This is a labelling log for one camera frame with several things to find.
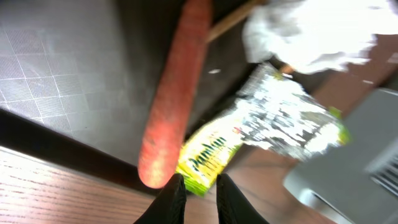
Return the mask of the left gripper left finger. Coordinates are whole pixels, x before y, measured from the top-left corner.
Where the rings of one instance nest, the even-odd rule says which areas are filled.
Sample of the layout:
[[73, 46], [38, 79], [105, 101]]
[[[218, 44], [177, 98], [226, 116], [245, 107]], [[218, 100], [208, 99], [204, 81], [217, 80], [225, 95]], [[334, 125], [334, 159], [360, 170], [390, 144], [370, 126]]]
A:
[[134, 224], [183, 224], [186, 201], [183, 175], [174, 174]]

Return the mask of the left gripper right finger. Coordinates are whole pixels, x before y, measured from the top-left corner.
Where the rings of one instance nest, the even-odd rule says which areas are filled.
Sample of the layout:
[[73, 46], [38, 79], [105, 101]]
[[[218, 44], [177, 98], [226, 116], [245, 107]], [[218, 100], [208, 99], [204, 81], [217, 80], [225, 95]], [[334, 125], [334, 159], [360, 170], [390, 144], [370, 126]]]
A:
[[216, 205], [219, 224], [269, 224], [228, 174], [216, 178]]

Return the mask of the orange carrot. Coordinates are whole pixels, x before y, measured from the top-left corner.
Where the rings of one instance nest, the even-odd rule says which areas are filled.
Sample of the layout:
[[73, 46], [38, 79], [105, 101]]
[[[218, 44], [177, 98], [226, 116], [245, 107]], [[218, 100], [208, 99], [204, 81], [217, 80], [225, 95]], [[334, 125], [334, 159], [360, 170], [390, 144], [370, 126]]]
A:
[[137, 165], [140, 180], [162, 188], [173, 176], [207, 51], [211, 0], [188, 0], [150, 109]]

